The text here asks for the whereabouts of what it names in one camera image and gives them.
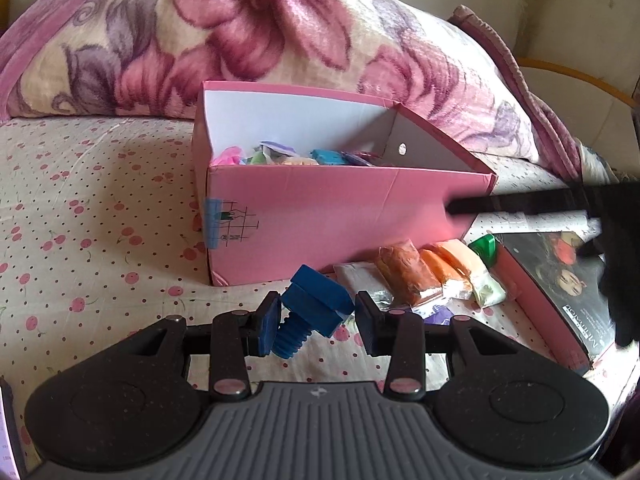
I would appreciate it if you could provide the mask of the blue plastic toy bolt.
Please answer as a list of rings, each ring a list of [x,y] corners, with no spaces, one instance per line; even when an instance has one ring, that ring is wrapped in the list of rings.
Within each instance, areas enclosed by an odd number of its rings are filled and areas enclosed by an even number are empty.
[[[277,330],[272,352],[291,359],[312,332],[331,338],[355,310],[352,297],[332,278],[304,264],[281,296],[288,315]]]

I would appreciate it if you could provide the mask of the pink box lid with portrait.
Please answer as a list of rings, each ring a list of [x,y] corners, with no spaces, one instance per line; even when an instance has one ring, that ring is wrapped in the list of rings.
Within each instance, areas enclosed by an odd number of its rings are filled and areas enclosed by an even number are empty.
[[[585,374],[614,344],[608,303],[600,293],[600,258],[579,258],[572,231],[503,233],[497,239],[499,278],[555,361]]]

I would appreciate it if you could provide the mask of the crumpled floral cloth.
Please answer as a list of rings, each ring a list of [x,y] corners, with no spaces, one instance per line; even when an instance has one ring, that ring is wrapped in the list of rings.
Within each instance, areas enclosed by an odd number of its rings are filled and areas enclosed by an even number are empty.
[[[614,184],[620,182],[608,162],[582,142],[577,142],[582,165],[582,182],[589,185]]]

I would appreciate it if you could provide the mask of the purple clay bag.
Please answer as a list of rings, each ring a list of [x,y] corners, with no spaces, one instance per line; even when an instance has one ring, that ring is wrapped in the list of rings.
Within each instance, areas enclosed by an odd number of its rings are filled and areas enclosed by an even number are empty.
[[[450,320],[454,317],[454,312],[446,304],[441,304],[438,301],[434,304],[421,304],[420,306],[412,307],[411,312],[419,315],[427,325],[448,326]]]

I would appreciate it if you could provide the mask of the dark orange clay bag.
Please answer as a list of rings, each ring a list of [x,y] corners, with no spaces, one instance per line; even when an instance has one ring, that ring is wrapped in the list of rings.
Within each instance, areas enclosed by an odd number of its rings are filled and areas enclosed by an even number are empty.
[[[442,294],[442,284],[411,240],[378,248],[374,263],[397,300],[409,307]]]

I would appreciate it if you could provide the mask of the grey clay bag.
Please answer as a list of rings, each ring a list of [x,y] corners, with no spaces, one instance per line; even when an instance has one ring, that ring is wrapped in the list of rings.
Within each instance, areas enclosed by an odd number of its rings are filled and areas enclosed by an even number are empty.
[[[358,292],[366,292],[380,309],[388,309],[394,302],[394,295],[383,274],[372,262],[350,262],[336,264],[334,274],[355,299]]]

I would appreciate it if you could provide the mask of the wooden bed footboard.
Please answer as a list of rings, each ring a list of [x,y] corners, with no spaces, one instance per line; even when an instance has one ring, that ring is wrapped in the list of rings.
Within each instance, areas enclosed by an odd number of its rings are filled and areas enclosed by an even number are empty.
[[[518,65],[573,136],[618,170],[639,171],[639,100],[574,68],[534,58]]]

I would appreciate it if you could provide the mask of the light green clay bag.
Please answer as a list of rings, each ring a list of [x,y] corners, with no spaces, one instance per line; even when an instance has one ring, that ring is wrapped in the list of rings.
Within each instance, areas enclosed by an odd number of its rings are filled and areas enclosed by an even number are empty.
[[[506,290],[488,270],[477,269],[469,277],[476,303],[490,308],[506,300]]]

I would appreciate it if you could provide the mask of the peach clay bag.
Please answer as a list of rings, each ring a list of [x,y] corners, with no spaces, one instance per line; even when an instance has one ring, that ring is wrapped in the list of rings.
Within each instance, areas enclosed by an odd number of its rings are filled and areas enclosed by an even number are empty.
[[[487,272],[485,263],[480,256],[461,240],[438,242],[434,245],[434,249],[442,260],[445,260],[466,278],[474,278],[474,276]]]

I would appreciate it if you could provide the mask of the green plastic toy bolt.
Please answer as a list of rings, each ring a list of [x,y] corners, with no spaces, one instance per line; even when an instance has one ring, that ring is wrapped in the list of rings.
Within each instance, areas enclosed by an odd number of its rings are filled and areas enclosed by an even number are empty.
[[[469,248],[480,257],[487,269],[492,268],[497,263],[498,242],[491,233],[473,240],[469,244]]]

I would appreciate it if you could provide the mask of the pink open cardboard box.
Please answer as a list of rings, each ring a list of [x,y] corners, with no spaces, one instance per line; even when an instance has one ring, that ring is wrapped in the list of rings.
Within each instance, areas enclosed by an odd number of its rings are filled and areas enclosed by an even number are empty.
[[[378,156],[381,165],[232,165],[262,142]],[[192,157],[208,270],[216,286],[290,278],[373,258],[403,240],[460,238],[452,196],[486,195],[496,175],[407,107],[375,96],[242,81],[202,84]]]

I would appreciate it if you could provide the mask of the clay bags inside box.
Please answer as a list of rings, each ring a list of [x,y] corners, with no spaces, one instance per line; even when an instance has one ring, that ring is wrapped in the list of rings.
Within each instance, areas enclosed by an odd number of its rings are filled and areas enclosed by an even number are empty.
[[[368,152],[346,152],[316,148],[308,155],[298,154],[294,148],[274,142],[262,141],[250,152],[237,145],[225,148],[209,163],[217,166],[356,166],[384,167],[381,156]]]

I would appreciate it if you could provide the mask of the black smartphone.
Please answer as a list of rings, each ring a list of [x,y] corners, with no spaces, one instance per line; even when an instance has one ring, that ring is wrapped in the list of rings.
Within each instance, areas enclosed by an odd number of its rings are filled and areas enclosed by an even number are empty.
[[[0,467],[1,478],[22,480],[27,476],[24,456],[18,433],[11,387],[4,378],[0,380]]]

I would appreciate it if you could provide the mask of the floral pink fleece blanket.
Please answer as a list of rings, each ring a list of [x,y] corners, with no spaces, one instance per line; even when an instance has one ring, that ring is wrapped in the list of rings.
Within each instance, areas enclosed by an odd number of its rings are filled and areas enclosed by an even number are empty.
[[[37,0],[1,39],[1,116],[189,119],[206,80],[404,104],[471,152],[582,177],[577,141],[471,9],[398,0]]]

